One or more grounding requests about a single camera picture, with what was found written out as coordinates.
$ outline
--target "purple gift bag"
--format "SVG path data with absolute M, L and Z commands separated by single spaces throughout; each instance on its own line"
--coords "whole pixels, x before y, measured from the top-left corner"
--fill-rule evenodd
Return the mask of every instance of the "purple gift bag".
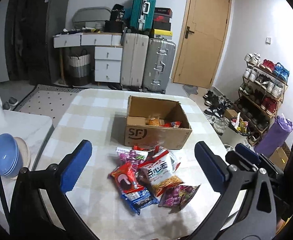
M 263 154 L 269 158 L 278 147 L 283 145 L 292 131 L 292 122 L 289 119 L 286 119 L 283 114 L 278 115 L 269 131 L 254 148 L 255 152 Z

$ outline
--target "sf logo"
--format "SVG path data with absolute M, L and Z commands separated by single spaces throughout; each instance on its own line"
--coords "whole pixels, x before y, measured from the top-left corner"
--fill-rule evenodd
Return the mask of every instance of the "sf logo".
M 129 130 L 129 139 L 133 140 L 141 140 L 145 136 L 147 136 L 147 130 L 146 129 L 134 129 L 130 128 Z

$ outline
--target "silver suitcase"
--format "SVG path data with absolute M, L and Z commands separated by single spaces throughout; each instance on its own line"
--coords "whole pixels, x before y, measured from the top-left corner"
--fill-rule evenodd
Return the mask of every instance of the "silver suitcase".
M 142 87 L 149 37 L 126 33 L 124 36 L 121 80 L 122 86 Z
M 175 54 L 175 43 L 164 39 L 149 39 L 143 77 L 143 91 L 165 94 Z

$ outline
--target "stack of bowls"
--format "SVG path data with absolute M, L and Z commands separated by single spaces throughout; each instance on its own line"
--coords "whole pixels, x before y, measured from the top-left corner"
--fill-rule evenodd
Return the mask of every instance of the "stack of bowls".
M 13 178 L 18 175 L 23 160 L 17 142 L 12 135 L 0 135 L 0 175 Z

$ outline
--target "barcode label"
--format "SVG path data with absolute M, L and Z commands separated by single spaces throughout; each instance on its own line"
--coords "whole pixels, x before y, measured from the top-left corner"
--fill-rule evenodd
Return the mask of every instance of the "barcode label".
M 133 193 L 130 193 L 130 194 L 126 194 L 125 195 L 130 201 L 133 201 L 137 198 L 140 197 L 139 193 L 138 192 L 133 192 Z

